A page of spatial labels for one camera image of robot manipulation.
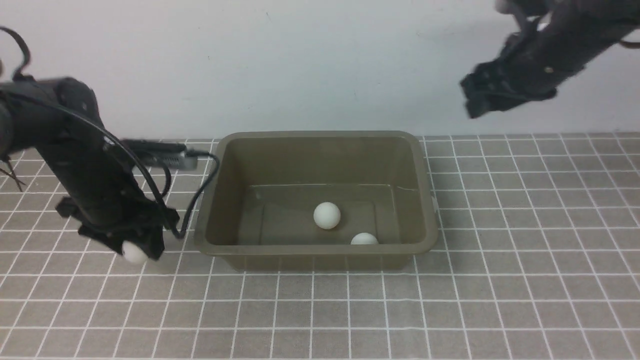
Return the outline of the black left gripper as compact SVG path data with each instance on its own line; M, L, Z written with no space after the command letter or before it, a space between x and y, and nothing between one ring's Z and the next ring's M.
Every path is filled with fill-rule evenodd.
M162 211L150 200L125 198L115 205L101 203L83 211L71 197L64 197L55 207L62 218L80 223L77 234L96 241L112 251L121 251L122 243L137 244L150 260L158 261L165 251L163 230L179 220L173 208Z

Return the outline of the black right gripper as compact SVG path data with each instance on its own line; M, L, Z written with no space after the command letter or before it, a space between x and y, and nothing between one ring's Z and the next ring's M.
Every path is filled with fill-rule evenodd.
M507 39L502 52L461 80L466 112L477 119L521 103L554 98L558 87L588 63L582 30L528 30Z

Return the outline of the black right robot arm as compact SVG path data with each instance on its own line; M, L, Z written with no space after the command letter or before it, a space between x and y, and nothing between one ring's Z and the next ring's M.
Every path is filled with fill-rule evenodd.
M496 0L496 11L512 15L519 30L496 59L462 79L467 115L477 119L551 100L608 48L638 49L626 37L639 28L639 6L637 0Z

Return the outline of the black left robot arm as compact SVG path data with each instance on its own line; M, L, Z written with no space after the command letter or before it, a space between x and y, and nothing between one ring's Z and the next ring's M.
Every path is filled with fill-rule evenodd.
M95 93L70 77L1 84L1 159L34 148L67 196L56 205L78 234L122 255L125 243L148 259L165 251L163 230L178 223L175 209L148 199L125 145L108 145Z

